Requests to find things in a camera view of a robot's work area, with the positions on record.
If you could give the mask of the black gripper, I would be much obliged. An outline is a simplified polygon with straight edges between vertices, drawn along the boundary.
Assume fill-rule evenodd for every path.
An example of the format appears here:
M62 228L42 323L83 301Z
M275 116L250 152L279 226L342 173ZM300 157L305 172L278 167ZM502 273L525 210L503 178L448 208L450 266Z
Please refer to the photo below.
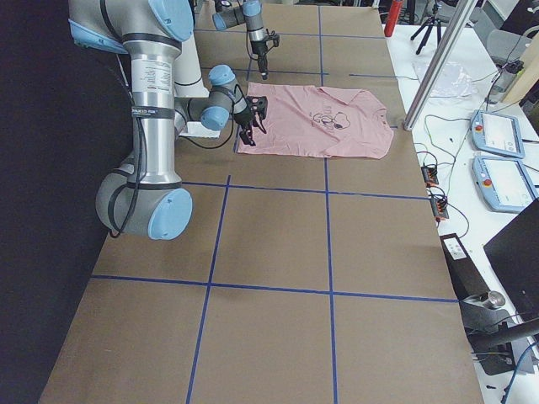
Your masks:
M269 48L267 46L266 40L257 40L251 41L252 52L255 55L256 62L258 64L258 69L260 76L263 80L268 79L268 62L267 62L267 53Z
M236 114L236 123L240 126L239 137L244 145L256 146L253 127L258 127L257 115L251 109L244 109Z

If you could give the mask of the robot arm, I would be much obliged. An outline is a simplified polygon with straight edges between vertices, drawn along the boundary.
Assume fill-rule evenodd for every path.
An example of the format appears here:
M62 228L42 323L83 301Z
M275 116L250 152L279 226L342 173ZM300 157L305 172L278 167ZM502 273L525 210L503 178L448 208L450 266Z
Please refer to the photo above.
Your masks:
M174 143L190 123L220 131L230 119L254 144L253 111L227 65L200 80L194 16L187 1L71 1L76 45L131 58L133 151L96 196L99 219L121 234L172 240L189 224L193 201L175 171Z
M215 1L214 5L216 11L212 20L216 30L245 25L251 46L249 58L257 62L259 73L262 79L266 80L269 75L267 54L270 48L268 43L273 41L275 36L264 27L261 2L243 1L234 6L232 1Z

